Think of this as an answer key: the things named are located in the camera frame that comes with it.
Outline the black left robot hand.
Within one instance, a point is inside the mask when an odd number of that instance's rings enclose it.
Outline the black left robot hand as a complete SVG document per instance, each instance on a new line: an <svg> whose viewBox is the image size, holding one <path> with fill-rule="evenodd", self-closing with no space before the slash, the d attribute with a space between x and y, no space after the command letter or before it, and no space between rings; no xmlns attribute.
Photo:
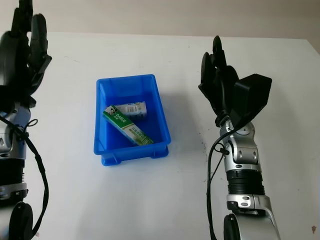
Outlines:
<svg viewBox="0 0 320 240"><path fill-rule="evenodd" d="M36 105L32 94L39 88L52 57L48 55L47 24L33 14L31 0L19 1L11 30L0 38L0 110L13 111L15 104Z"/></svg>

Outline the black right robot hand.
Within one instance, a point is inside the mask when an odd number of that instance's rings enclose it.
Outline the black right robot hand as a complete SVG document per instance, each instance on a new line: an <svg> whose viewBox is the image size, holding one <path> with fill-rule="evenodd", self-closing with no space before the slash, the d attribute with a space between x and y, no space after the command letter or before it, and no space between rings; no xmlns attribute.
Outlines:
<svg viewBox="0 0 320 240"><path fill-rule="evenodd" d="M216 114L217 127L222 126L230 117L233 88L238 80L234 67L227 64L222 41L217 35L213 39L212 53L205 52L203 55L198 85Z"/></svg>

